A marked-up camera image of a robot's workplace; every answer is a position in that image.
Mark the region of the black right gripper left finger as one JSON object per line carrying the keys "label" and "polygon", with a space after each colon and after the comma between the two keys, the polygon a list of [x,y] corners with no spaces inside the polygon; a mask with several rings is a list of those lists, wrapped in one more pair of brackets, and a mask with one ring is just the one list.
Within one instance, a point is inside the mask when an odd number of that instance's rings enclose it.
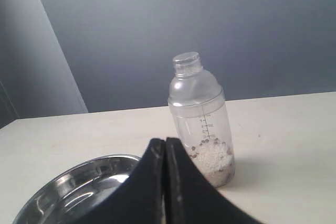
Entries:
{"label": "black right gripper left finger", "polygon": [[165,142],[151,139],[129,178],[85,214],[83,223],[161,223],[164,153]]}

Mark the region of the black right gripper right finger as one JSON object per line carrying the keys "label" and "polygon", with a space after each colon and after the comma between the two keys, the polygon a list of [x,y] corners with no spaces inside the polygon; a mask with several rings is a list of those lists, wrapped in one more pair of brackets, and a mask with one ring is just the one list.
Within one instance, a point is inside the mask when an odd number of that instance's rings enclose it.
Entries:
{"label": "black right gripper right finger", "polygon": [[172,137],[165,142],[165,212],[167,223],[259,223],[219,193]]}

